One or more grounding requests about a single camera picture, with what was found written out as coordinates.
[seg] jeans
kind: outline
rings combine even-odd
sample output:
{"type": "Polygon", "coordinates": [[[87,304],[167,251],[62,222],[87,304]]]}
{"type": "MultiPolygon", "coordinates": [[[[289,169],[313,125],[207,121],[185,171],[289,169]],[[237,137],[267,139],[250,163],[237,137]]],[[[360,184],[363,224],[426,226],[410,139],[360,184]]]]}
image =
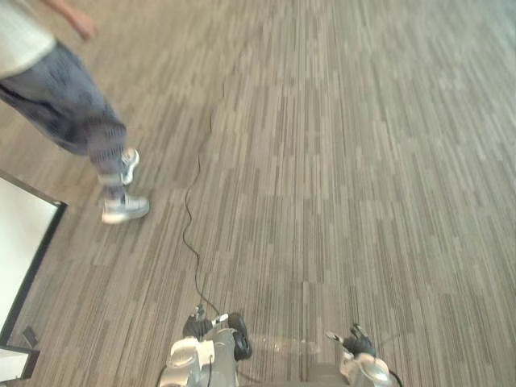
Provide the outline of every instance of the jeans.
{"type": "Polygon", "coordinates": [[[0,99],[61,148],[87,155],[106,198],[123,196],[126,128],[63,44],[25,72],[0,79],[0,99]]]}

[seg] wire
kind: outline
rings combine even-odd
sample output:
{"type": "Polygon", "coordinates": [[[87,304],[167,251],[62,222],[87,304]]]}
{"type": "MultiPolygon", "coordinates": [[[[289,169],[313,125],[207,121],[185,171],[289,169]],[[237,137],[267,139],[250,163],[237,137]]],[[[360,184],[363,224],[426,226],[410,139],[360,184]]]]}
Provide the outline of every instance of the wire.
{"type": "Polygon", "coordinates": [[[389,373],[396,379],[397,385],[399,385],[400,387],[403,387],[402,380],[392,369],[389,370],[389,373]]]}
{"type": "Polygon", "coordinates": [[[213,357],[213,355],[210,355],[210,375],[208,376],[208,386],[207,387],[210,387],[210,384],[211,384],[211,371],[212,371],[212,366],[213,366],[213,363],[211,362],[212,357],[213,357]]]}
{"type": "Polygon", "coordinates": [[[183,238],[183,243],[195,255],[195,258],[196,258],[195,275],[194,275],[195,290],[197,291],[201,300],[203,300],[207,305],[211,306],[211,308],[213,308],[213,310],[215,311],[216,314],[220,314],[217,307],[204,295],[203,291],[201,291],[199,289],[198,276],[199,276],[199,266],[201,263],[201,257],[199,256],[199,253],[197,252],[197,250],[195,250],[195,248],[193,248],[192,245],[186,240],[186,232],[189,230],[190,225],[192,224],[192,221],[194,220],[194,217],[192,216],[192,210],[189,208],[189,205],[188,205],[189,196],[190,196],[190,193],[192,192],[192,188],[194,187],[195,183],[197,182],[197,180],[199,178],[199,175],[201,174],[201,152],[202,152],[202,149],[204,148],[204,144],[206,143],[208,135],[212,131],[212,129],[211,129],[212,118],[213,118],[213,111],[211,111],[211,113],[210,113],[210,130],[205,135],[204,140],[202,141],[201,149],[200,149],[199,153],[197,154],[197,173],[185,193],[185,208],[186,208],[186,212],[188,214],[188,223],[186,224],[185,228],[183,229],[182,238],[183,238]]]}
{"type": "Polygon", "coordinates": [[[165,369],[166,369],[166,368],[167,368],[167,366],[165,365],[165,366],[161,369],[160,376],[158,377],[158,380],[156,381],[156,387],[160,387],[161,377],[163,376],[163,372],[165,371],[165,369]]]}

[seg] white sneaker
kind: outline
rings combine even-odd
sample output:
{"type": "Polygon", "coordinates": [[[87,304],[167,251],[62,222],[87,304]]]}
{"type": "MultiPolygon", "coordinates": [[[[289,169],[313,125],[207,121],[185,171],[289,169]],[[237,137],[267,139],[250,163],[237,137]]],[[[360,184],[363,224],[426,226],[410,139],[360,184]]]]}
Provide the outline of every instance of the white sneaker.
{"type": "Polygon", "coordinates": [[[125,195],[117,200],[105,200],[102,221],[107,224],[118,224],[127,220],[142,218],[150,209],[146,198],[125,195]]]}
{"type": "Polygon", "coordinates": [[[133,171],[139,164],[138,151],[134,148],[127,148],[123,151],[122,162],[126,167],[125,171],[122,173],[122,183],[124,185],[129,185],[132,183],[133,171]]]}

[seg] floor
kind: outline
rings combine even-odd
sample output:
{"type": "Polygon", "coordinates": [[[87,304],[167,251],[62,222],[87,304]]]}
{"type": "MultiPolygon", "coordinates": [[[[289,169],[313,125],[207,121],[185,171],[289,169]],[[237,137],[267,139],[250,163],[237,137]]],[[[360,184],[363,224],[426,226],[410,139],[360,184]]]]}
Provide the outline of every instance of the floor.
{"type": "Polygon", "coordinates": [[[153,386],[199,283],[248,321],[262,381],[335,361],[355,321],[405,386],[516,383],[516,3],[86,0],[80,45],[152,212],[99,222],[87,160],[0,106],[0,169],[69,208],[9,386],[153,386]],[[201,172],[197,173],[200,153],[201,172]]]}

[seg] white board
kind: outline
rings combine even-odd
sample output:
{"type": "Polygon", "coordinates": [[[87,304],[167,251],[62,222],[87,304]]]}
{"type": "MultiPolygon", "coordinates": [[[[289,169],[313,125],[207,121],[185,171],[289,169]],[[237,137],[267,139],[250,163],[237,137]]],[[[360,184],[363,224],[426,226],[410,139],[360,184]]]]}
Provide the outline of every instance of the white board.
{"type": "Polygon", "coordinates": [[[57,206],[0,177],[0,327],[57,206]]]}

